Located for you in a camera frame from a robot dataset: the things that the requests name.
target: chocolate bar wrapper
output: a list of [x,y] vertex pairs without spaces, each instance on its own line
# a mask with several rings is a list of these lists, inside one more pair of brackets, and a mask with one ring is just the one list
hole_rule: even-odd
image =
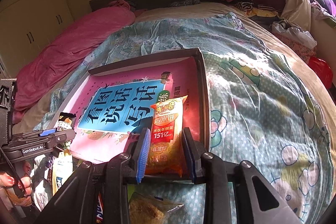
[[53,183],[53,165],[54,165],[54,160],[56,159],[55,156],[49,156],[48,160],[45,164],[45,171],[44,171],[44,179],[49,183]]
[[96,217],[96,223],[102,223],[103,222],[103,199],[101,196],[101,193],[98,194],[98,203],[97,203],[97,217]]

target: bed sheet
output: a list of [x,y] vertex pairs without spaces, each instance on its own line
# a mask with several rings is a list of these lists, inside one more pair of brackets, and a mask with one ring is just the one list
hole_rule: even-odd
[[[234,12],[244,26],[258,38],[260,38],[267,47],[272,50],[281,52],[285,55],[290,68],[300,77],[316,101],[319,103],[324,113],[326,124],[330,134],[331,157],[333,165],[336,166],[336,106],[331,99],[328,91],[322,84],[318,76],[307,64],[305,64],[287,45],[282,43],[270,32],[260,27],[258,24],[248,19],[244,12],[233,9],[220,3],[202,3],[193,6],[160,8],[146,11],[135,19],[134,23],[161,20],[161,19],[181,19],[181,18],[202,18],[213,15]],[[333,196],[336,192],[336,180],[334,179]]]
[[[316,100],[284,55],[266,47],[234,13],[196,17],[138,22],[113,33],[53,93],[50,111],[36,129],[48,126],[89,68],[199,47],[210,85],[211,151],[228,161],[252,161],[303,222],[315,222],[330,201],[333,181],[330,136]],[[185,203],[170,223],[202,222],[204,185],[142,184],[137,189]]]

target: fingernail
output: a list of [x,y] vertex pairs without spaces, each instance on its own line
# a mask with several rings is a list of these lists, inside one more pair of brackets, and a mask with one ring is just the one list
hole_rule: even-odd
[[14,179],[14,178],[8,176],[7,179],[8,179],[8,182],[9,182],[11,185],[14,185],[14,184],[15,184],[15,179]]

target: plastic bag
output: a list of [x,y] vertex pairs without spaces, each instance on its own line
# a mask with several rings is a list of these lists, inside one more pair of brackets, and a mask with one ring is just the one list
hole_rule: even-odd
[[291,23],[291,22],[288,22],[288,23],[291,25],[291,27],[285,29],[278,22],[273,22],[272,33],[273,34],[278,33],[284,37],[287,37],[291,40],[294,40],[300,43],[301,45],[311,50],[317,46],[316,40],[311,36],[311,34],[308,31],[302,30],[299,26],[295,25],[294,23]]
[[325,88],[330,89],[333,81],[333,72],[327,62],[311,56],[308,62],[308,66],[320,78]]
[[181,131],[183,103],[187,96],[159,102],[155,109],[151,146],[148,153],[146,175],[157,173],[178,173],[182,176]]
[[171,213],[183,206],[182,203],[134,192],[129,201],[131,224],[163,224]]

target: rice cracker bag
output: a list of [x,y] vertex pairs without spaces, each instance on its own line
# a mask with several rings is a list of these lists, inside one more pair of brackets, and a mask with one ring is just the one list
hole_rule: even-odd
[[181,132],[183,103],[187,96],[159,102],[152,124],[151,146],[148,153],[146,175],[178,173],[182,176]]

